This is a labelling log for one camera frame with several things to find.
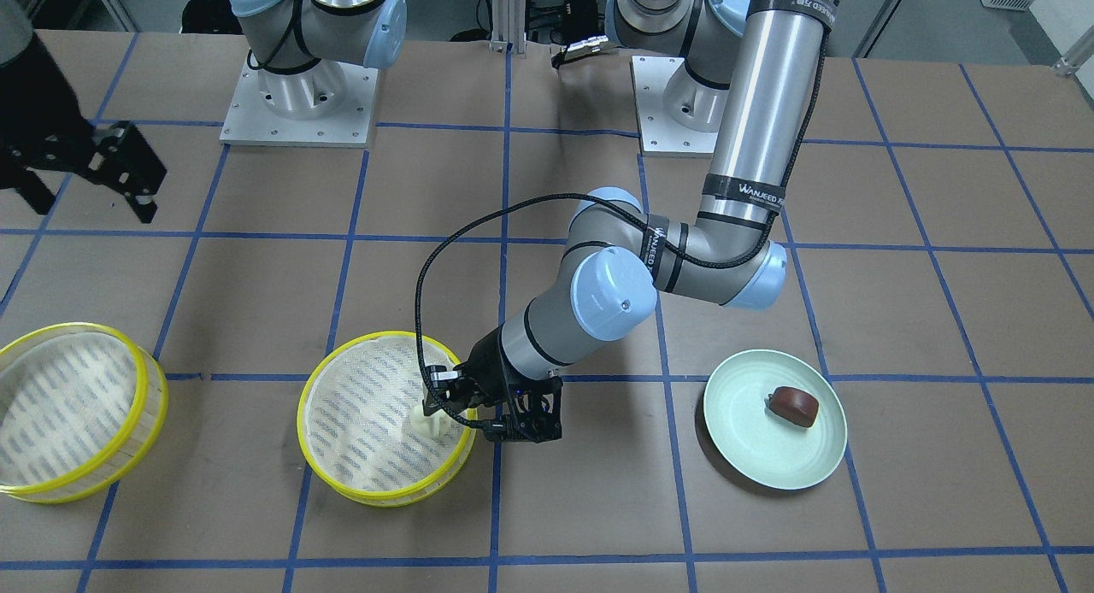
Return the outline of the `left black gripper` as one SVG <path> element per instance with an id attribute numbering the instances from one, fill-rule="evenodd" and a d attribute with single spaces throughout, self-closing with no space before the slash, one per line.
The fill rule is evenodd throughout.
<path id="1" fill-rule="evenodd" d="M 454 367 L 427 367 L 426 417 L 444 411 L 494 443 L 542 443 L 562 437 L 562 379 L 529 379 L 503 353 L 500 327 Z"/>

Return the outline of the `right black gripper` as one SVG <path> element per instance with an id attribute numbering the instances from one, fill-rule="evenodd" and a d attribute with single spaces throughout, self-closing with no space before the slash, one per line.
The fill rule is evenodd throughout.
<path id="1" fill-rule="evenodd" d="M 1 80 L 3 191 L 16 191 L 32 211 L 47 216 L 56 195 L 38 170 L 74 173 L 121 195 L 140 223 L 154 220 L 154 195 L 167 168 L 133 123 L 121 120 L 107 128 L 89 123 L 74 90 L 36 35 L 3 63 Z"/>

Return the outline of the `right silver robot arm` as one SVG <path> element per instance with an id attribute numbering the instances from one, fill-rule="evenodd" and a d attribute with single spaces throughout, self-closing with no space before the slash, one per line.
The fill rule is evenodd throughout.
<path id="1" fill-rule="evenodd" d="M 321 117 L 344 97 L 340 63 L 385 70 L 397 59 L 406 0 L 226 0 L 249 40 L 247 67 L 277 115 Z M 40 170 L 73 173 L 116 191 L 142 223 L 167 166 L 133 123 L 89 123 L 74 89 L 18 0 L 3 0 L 3 173 L 35 213 L 56 197 Z"/>

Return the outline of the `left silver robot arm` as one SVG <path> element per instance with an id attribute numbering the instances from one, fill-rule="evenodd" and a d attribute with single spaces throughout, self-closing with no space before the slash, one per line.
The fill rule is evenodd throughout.
<path id="1" fill-rule="evenodd" d="M 680 75 L 721 105 L 691 224 L 645 213 L 629 191 L 577 196 L 555 283 L 484 336 L 457 367 L 419 361 L 423 399 L 492 442 L 562 437 L 565 367 L 628 335 L 661 293 L 768 309 L 785 281 L 769 239 L 821 89 L 840 0 L 607 0 L 610 39 L 676 53 Z"/>

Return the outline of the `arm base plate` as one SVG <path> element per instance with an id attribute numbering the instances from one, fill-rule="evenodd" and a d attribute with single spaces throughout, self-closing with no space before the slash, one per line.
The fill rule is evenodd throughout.
<path id="1" fill-rule="evenodd" d="M 635 105 L 644 156 L 709 158 L 726 111 L 728 89 L 694 79 L 686 61 L 632 57 Z"/>
<path id="2" fill-rule="evenodd" d="M 226 146 L 365 150 L 379 102 L 376 68 L 321 61 L 294 75 L 243 67 L 220 140 Z"/>

